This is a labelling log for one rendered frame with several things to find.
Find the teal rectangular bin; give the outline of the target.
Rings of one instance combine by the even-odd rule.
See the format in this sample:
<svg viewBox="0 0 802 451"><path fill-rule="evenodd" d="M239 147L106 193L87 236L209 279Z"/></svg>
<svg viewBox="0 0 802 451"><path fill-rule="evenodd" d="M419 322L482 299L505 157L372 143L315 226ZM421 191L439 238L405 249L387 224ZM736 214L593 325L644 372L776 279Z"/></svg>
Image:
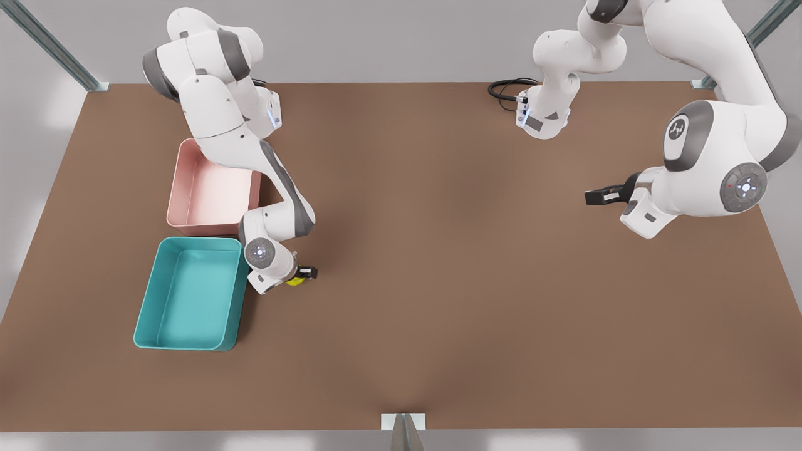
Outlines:
<svg viewBox="0 0 802 451"><path fill-rule="evenodd" d="M133 342L155 350L229 351L249 266L224 237L167 237L157 249Z"/></svg>

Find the silver frame post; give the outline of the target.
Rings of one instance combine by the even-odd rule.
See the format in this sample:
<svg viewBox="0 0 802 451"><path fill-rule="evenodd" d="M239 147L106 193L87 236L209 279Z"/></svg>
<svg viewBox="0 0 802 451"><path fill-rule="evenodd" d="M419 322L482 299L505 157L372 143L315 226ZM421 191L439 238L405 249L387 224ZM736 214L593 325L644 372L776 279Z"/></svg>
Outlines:
<svg viewBox="0 0 802 451"><path fill-rule="evenodd" d="M79 85L88 92L104 92L111 88L111 83L100 82L91 71L78 62L77 58L51 34L48 28L29 11L20 0L0 0L2 9L35 43L60 64Z"/></svg>
<svg viewBox="0 0 802 451"><path fill-rule="evenodd" d="M381 414L381 431L392 431L388 451L425 451L419 436L425 429L424 413Z"/></svg>
<svg viewBox="0 0 802 451"><path fill-rule="evenodd" d="M776 0L771 8L751 26L751 29L745 34L746 40L753 48L756 48L776 31L800 5L802 5L802 0ZM718 83L710 75L706 75L702 79L691 80L690 85L695 90L713 90Z"/></svg>

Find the pink rectangular bin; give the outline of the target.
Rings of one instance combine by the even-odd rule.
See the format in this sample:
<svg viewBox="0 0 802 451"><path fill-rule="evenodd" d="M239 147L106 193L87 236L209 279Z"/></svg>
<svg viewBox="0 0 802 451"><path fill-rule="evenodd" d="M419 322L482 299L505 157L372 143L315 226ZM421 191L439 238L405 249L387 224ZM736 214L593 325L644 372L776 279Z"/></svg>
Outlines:
<svg viewBox="0 0 802 451"><path fill-rule="evenodd" d="M258 207L261 173L206 159L193 139L178 150L166 222L190 237L237 235L243 215Z"/></svg>

